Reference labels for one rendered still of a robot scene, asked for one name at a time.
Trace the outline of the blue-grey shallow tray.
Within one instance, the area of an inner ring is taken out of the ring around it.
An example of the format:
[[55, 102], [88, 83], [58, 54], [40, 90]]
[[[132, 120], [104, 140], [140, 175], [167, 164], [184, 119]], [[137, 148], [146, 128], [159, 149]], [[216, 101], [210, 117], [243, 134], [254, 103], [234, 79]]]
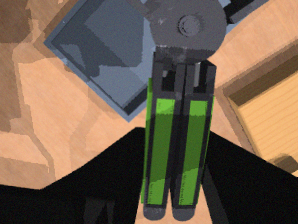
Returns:
[[126, 0], [78, 0], [43, 44], [130, 123], [147, 107], [149, 25]]

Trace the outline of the light brown wooden board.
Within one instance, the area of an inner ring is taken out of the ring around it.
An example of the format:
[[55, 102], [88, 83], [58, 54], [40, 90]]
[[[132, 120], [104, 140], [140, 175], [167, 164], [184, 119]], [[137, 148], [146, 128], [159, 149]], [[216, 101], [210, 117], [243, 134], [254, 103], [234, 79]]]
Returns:
[[258, 157], [298, 162], [298, 54], [228, 100]]

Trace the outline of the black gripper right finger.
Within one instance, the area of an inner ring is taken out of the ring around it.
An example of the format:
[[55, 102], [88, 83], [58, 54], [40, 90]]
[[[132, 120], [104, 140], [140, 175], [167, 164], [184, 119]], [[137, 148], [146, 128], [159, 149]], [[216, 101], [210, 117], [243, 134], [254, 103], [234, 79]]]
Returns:
[[212, 224], [298, 224], [298, 177], [212, 131], [201, 185]]

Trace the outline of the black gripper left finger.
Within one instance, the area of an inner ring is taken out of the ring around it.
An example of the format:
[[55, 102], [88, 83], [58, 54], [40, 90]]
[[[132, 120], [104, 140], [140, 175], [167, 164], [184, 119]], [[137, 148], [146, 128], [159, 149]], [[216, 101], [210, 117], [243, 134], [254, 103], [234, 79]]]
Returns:
[[135, 224], [144, 156], [145, 127], [135, 127], [41, 190], [0, 184], [0, 224]]

